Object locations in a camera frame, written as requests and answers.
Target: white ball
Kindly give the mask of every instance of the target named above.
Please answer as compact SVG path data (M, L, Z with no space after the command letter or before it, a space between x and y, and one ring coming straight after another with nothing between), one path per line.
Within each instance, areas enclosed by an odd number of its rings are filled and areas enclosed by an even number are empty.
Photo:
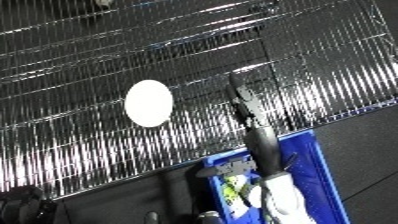
M131 87L124 108L136 124L146 128L156 127L169 119L173 111L173 96L162 83L144 80Z

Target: blue tray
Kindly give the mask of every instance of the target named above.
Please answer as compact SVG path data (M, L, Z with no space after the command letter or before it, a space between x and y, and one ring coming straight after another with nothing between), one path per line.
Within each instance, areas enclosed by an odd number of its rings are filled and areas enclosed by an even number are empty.
M280 139L280 144L285 162L293 153L298 155L289 172L292 173L296 186L305 197L307 211L317 224L349 224L313 131L283 137ZM207 157L204 164L205 167L212 167L222 165L231 158L246 159L248 157L249 153L246 149L238 149ZM244 175L247 178L247 186L254 186L250 182L257 177L255 172L250 171ZM220 215L226 224L267 223L263 220L260 209L250 207L247 200L242 200L242 197L236 197L234 193L231 193L233 191L230 179L215 176L209 178L209 182Z

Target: black surface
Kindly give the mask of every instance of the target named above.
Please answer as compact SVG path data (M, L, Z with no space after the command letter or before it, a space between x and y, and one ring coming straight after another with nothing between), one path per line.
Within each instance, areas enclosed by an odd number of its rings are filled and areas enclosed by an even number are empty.
M398 175L392 175L345 202L352 223L397 223Z

